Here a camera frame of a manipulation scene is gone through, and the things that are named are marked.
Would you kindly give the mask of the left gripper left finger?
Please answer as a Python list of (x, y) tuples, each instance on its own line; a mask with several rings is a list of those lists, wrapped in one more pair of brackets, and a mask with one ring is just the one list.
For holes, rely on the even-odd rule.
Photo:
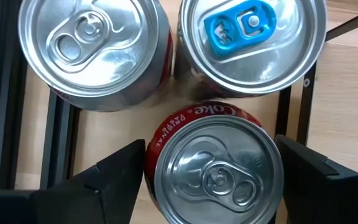
[(0, 190), (0, 224), (129, 223), (144, 161), (138, 139), (50, 189)]

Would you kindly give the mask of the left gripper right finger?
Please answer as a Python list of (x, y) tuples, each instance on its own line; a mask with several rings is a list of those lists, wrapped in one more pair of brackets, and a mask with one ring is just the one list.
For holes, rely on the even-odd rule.
[(286, 136), (275, 142), (291, 223), (358, 223), (358, 172)]

